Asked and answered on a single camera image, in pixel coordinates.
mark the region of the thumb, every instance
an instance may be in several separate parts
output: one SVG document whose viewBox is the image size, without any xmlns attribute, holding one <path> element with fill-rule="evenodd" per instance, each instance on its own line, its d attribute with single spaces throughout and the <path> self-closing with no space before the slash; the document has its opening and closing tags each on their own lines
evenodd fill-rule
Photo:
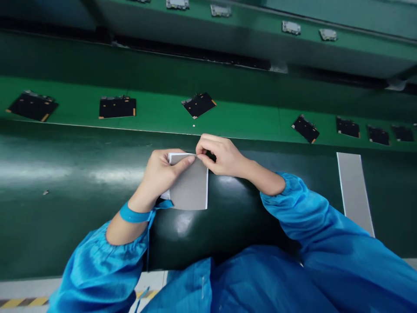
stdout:
<svg viewBox="0 0 417 313">
<path fill-rule="evenodd" d="M 187 168 L 189 168 L 189 166 L 194 162 L 194 160 L 195 156 L 189 156 L 179 161 L 176 165 L 173 165 L 172 167 L 175 174 L 179 175 L 182 172 L 184 172 Z"/>
<path fill-rule="evenodd" d="M 217 167 L 217 164 L 210 159 L 207 155 L 205 154 L 197 154 L 197 157 L 203 161 L 203 164 L 205 165 L 205 167 L 207 167 L 209 170 L 211 170 L 214 174 L 216 174 L 215 169 Z"/>
</svg>

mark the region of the green workbench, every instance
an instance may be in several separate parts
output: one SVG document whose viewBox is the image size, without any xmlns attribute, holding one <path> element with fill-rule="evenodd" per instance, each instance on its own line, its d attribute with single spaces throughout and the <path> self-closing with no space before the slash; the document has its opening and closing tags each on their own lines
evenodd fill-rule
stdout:
<svg viewBox="0 0 417 313">
<path fill-rule="evenodd" d="M 0 68 L 0 279 L 61 275 L 88 231 L 132 194 L 151 151 L 192 152 L 203 132 L 240 138 L 245 155 L 299 175 L 341 212 L 336 152 L 361 154 L 376 237 L 401 257 L 417 256 L 417 143 L 397 142 L 390 130 L 412 127 L 415 96 L 75 41 L 0 39 L 8 47 L 0 52 L 8 61 Z M 5 112 L 26 89 L 60 104 L 47 123 Z M 193 120 L 181 101 L 200 92 L 217 107 Z M 122 94 L 137 99 L 137 116 L 99 120 L 100 97 Z M 314 145 L 291 128 L 301 113 L 321 132 Z M 360 139 L 336 132 L 339 114 L 359 123 Z M 369 142 L 367 124 L 389 130 L 392 145 Z M 221 260 L 254 243 L 297 248 L 253 186 L 210 175 L 208 210 L 158 212 L 149 268 Z"/>
</svg>

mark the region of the hazard tape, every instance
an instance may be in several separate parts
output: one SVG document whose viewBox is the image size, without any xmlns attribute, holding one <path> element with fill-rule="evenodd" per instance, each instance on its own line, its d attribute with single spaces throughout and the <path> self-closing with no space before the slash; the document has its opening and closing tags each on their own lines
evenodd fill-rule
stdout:
<svg viewBox="0 0 417 313">
<path fill-rule="evenodd" d="M 138 299 L 143 291 L 136 291 L 136 298 Z M 142 299 L 153 299 L 153 297 L 159 292 L 159 290 L 149 290 Z M 22 298 L 22 299 L 4 299 L 0 300 L 0 309 L 9 309 L 18 306 L 44 306 L 49 304 L 49 297 L 38 298 Z"/>
</svg>

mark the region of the hand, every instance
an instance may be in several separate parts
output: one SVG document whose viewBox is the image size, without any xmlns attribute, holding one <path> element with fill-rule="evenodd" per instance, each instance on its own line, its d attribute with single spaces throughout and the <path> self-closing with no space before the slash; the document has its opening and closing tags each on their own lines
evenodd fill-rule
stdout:
<svg viewBox="0 0 417 313">
<path fill-rule="evenodd" d="M 185 153 L 181 149 L 155 150 L 149 158 L 145 174 L 137 191 L 129 200 L 128 206 L 134 211 L 150 211 L 156 199 L 166 192 L 175 180 L 195 160 L 194 156 L 182 159 L 176 165 L 168 162 L 169 153 Z"/>
<path fill-rule="evenodd" d="M 216 155 L 216 162 L 206 155 L 208 150 Z M 204 165 L 216 175 L 243 178 L 245 176 L 245 167 L 250 162 L 239 152 L 230 139 L 209 134 L 201 135 L 195 152 Z"/>
</svg>

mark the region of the person's right hand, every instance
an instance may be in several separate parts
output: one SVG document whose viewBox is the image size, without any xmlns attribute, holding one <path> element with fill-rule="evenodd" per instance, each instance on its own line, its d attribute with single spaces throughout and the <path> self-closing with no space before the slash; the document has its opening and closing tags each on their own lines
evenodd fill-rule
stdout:
<svg viewBox="0 0 417 313">
<path fill-rule="evenodd" d="M 206 155 L 207 151 L 216 155 L 216 162 Z M 216 175 L 243 177 L 245 167 L 250 162 L 239 152 L 230 139 L 209 134 L 201 135 L 195 153 L 204 165 Z"/>
</svg>

